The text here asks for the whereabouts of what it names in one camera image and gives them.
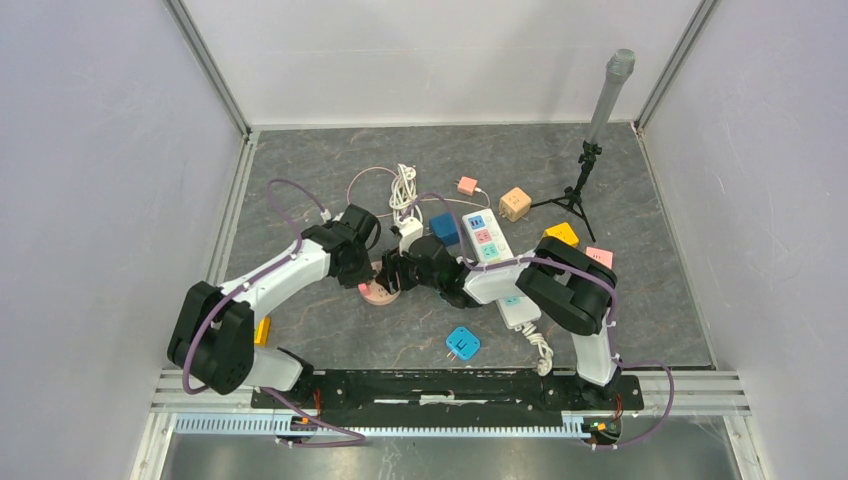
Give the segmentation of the dark blue cube socket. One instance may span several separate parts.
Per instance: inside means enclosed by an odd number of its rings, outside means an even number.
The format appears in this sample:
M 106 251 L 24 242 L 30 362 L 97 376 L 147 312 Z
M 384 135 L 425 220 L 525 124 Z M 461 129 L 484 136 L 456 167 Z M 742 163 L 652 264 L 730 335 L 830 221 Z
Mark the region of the dark blue cube socket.
M 460 243 L 460 235 L 456 222 L 449 212 L 431 217 L 428 223 L 430 233 L 438 238 L 446 247 Z

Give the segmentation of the pink round charging base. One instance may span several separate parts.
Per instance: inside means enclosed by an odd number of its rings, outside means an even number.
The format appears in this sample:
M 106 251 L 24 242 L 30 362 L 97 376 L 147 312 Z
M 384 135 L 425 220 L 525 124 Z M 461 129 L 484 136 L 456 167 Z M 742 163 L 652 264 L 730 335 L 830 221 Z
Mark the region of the pink round charging base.
M 371 293 L 368 296 L 361 297 L 369 304 L 374 306 L 385 306 L 394 302 L 400 295 L 400 291 L 390 293 L 389 290 L 379 284 L 375 279 L 365 282 L 370 286 Z

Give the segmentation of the peach USB charger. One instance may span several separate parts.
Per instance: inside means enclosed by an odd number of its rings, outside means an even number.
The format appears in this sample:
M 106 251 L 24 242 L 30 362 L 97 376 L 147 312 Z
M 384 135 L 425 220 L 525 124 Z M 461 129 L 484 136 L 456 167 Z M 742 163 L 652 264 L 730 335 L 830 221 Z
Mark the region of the peach USB charger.
M 478 181 L 474 178 L 463 176 L 456 184 L 456 189 L 459 193 L 466 196 L 473 196 L 477 191 Z

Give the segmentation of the light blue adapter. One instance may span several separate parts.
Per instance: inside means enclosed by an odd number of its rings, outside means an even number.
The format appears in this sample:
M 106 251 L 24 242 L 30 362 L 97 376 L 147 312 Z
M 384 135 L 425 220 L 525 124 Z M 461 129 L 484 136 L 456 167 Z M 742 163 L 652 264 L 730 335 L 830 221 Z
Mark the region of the light blue adapter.
M 445 339 L 447 357 L 455 360 L 470 361 L 480 350 L 481 341 L 466 327 L 457 327 Z

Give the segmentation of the beige dragon cube socket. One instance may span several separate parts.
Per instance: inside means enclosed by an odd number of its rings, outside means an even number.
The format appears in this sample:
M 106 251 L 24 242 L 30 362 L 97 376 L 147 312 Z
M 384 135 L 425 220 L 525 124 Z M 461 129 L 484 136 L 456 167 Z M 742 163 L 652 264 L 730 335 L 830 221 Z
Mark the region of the beige dragon cube socket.
M 499 200 L 499 214 L 510 222 L 516 222 L 532 207 L 531 197 L 519 187 L 506 192 Z

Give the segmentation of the yellow cube socket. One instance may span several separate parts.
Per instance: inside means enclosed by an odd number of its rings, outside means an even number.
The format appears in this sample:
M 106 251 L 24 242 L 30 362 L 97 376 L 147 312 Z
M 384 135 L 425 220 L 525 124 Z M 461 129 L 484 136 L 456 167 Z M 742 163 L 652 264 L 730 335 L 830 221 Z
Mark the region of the yellow cube socket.
M 546 228 L 543 231 L 542 237 L 558 239 L 571 247 L 577 247 L 580 243 L 578 235 L 568 222 L 562 222 Z

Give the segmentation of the pink cube socket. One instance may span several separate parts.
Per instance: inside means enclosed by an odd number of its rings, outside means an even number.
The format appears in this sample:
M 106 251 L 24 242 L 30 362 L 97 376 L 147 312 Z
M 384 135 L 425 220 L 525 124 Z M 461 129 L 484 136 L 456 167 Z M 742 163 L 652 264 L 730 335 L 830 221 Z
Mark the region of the pink cube socket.
M 612 251 L 597 247 L 587 247 L 585 249 L 585 254 L 606 268 L 613 268 L 614 253 Z

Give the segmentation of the yellow object behind arm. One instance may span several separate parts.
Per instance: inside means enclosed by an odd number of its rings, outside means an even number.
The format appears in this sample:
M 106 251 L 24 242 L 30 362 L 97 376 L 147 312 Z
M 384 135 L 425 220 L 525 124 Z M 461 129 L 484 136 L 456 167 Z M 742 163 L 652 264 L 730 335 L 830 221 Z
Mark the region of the yellow object behind arm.
M 255 327 L 254 331 L 254 345 L 259 347 L 266 347 L 268 344 L 268 338 L 270 333 L 272 320 L 269 316 L 263 317 L 258 325 Z

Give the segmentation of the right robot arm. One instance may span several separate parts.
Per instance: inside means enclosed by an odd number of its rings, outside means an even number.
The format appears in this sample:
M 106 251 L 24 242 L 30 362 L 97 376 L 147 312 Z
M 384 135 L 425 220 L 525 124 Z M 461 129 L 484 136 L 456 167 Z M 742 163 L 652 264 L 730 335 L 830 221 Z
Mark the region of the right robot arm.
M 617 396 L 620 367 L 605 324 L 617 306 L 617 276 L 556 238 L 545 237 L 516 258 L 479 263 L 453 256 L 426 235 L 405 251 L 384 252 L 376 282 L 391 293 L 428 287 L 459 309 L 524 297 L 572 335 L 580 400 L 602 408 Z

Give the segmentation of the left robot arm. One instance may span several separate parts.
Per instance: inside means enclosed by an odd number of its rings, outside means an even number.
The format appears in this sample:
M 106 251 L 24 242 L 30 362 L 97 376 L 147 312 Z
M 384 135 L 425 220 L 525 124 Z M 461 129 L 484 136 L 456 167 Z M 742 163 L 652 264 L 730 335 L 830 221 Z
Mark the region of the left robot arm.
M 303 230 L 286 250 L 255 270 L 221 285 L 193 285 L 166 350 L 168 360 L 183 371 L 184 390 L 228 395 L 243 385 L 265 387 L 290 407 L 306 405 L 314 394 L 314 381 L 304 374 L 306 361 L 281 348 L 256 345 L 260 322 L 326 278 L 343 288 L 372 280 L 376 272 L 367 242 L 379 230 L 375 215 L 350 204 L 336 218 Z M 188 384 L 191 379 L 200 386 Z

